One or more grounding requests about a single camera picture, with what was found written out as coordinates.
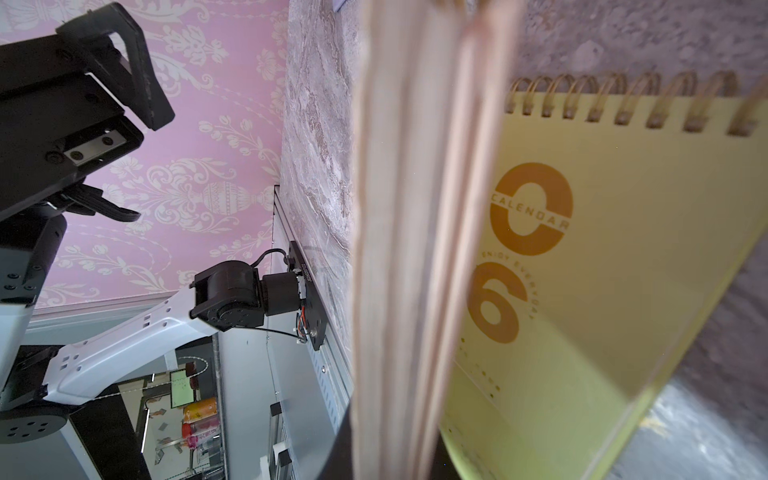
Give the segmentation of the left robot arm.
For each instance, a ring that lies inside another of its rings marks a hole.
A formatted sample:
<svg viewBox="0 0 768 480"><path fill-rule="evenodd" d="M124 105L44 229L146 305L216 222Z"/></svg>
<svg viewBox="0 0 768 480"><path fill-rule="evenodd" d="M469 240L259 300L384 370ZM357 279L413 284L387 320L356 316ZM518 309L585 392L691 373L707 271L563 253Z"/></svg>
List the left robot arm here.
<svg viewBox="0 0 768 480"><path fill-rule="evenodd" d="M140 364L233 328L299 311L302 267L260 275L228 260L156 307L83 341L20 352L67 228L66 214L134 222L88 175L138 149L174 111L141 27L111 3L53 35L1 49L1 440L58 432L70 415Z"/></svg>

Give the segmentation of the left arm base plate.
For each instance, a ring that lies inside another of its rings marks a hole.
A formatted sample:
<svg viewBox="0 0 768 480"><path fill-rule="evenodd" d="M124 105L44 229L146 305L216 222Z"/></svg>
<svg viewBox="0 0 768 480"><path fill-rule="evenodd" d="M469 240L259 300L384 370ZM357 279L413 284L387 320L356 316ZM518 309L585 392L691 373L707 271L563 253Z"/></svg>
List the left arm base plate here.
<svg viewBox="0 0 768 480"><path fill-rule="evenodd" d="M297 311L296 329L299 337L319 351L325 343L329 315L310 271L309 264L297 241L289 243L291 270L299 281L301 308Z"/></svg>

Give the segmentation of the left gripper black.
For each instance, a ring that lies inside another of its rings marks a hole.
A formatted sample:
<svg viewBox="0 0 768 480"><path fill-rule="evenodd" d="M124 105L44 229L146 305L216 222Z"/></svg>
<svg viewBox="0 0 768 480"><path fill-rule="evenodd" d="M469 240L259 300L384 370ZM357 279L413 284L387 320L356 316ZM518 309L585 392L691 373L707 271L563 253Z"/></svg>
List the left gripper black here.
<svg viewBox="0 0 768 480"><path fill-rule="evenodd" d="M144 140L88 71L149 129L175 118L143 30L113 2L62 24L56 34L64 42L51 35L1 48L1 217L63 190L72 213L135 222L139 212L80 182Z"/></svg>

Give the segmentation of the pink calendar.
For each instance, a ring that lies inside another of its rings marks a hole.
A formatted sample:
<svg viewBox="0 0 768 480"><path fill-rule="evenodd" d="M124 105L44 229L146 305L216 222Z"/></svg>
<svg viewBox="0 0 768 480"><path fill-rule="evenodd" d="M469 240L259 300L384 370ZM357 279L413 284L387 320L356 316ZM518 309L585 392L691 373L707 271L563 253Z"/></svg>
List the pink calendar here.
<svg viewBox="0 0 768 480"><path fill-rule="evenodd" d="M429 476L522 1L367 1L348 293L358 479Z"/></svg>

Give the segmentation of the green calendar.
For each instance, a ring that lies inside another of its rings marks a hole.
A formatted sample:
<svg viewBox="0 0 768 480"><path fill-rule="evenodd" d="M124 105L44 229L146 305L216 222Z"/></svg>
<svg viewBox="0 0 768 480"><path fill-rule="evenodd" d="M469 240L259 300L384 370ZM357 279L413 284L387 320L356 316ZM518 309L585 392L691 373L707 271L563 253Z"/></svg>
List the green calendar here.
<svg viewBox="0 0 768 480"><path fill-rule="evenodd" d="M600 479L767 228L767 84L515 79L442 438L464 479Z"/></svg>

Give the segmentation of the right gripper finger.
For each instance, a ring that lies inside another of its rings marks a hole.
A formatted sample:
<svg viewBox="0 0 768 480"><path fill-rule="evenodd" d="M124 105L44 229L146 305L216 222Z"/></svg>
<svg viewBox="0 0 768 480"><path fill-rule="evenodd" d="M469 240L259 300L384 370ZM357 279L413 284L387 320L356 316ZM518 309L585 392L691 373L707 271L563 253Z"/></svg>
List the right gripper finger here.
<svg viewBox="0 0 768 480"><path fill-rule="evenodd" d="M352 404L349 404L328 458L317 480L353 480Z"/></svg>

